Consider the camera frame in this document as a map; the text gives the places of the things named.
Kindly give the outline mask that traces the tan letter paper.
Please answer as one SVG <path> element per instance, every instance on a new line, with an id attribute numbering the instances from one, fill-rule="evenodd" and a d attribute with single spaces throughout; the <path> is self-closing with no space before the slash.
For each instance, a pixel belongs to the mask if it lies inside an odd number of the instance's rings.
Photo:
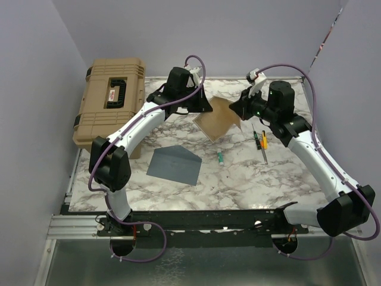
<path id="1" fill-rule="evenodd" d="M 216 142 L 225 136 L 233 125 L 240 130 L 242 129 L 241 118 L 229 107 L 232 103 L 228 99 L 213 96 L 210 99 L 213 111 L 200 113 L 193 120 L 194 124 L 211 142 Z"/>

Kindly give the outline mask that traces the grey paper envelope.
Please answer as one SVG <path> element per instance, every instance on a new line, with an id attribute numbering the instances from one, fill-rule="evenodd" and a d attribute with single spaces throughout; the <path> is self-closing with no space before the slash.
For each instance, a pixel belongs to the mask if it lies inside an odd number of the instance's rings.
<path id="1" fill-rule="evenodd" d="M 202 159 L 180 145 L 154 150 L 147 175 L 195 186 Z"/>

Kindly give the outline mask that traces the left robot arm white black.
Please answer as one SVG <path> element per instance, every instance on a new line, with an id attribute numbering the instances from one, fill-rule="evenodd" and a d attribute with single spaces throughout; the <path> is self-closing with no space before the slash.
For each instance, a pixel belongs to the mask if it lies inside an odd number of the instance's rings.
<path id="1" fill-rule="evenodd" d="M 148 95 L 131 120 L 108 137 L 93 140 L 88 188 L 95 192 L 92 183 L 99 184 L 98 191 L 105 197 L 107 213 L 112 217 L 111 228 L 116 234 L 125 235 L 132 226 L 128 218 L 132 210 L 124 190 L 132 175 L 132 152 L 179 108 L 193 113 L 212 111 L 203 87 L 205 74 L 204 67 L 191 68 L 188 64 L 172 68 L 166 83 Z"/>

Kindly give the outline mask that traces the green white glue stick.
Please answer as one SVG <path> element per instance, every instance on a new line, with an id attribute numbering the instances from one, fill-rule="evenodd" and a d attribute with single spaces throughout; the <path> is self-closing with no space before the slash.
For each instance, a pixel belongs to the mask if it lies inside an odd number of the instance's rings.
<path id="1" fill-rule="evenodd" d="M 218 157 L 218 163 L 219 165 L 223 166 L 224 165 L 224 158 L 221 150 L 217 150 L 217 157 Z"/>

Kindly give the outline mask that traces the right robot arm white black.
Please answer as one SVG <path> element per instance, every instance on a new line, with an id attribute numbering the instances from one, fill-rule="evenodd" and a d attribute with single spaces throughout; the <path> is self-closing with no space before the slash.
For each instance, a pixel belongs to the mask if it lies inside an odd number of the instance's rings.
<path id="1" fill-rule="evenodd" d="M 325 205 L 285 206 L 283 213 L 274 217 L 274 228 L 287 233 L 295 225 L 314 226 L 336 237 L 368 221 L 375 191 L 344 173 L 324 147 L 313 141 L 311 125 L 294 112 L 294 100 L 291 84 L 276 80 L 269 86 L 267 100 L 260 90 L 249 87 L 229 107 L 242 120 L 257 116 L 267 121 L 273 135 L 305 164 L 325 194 Z"/>

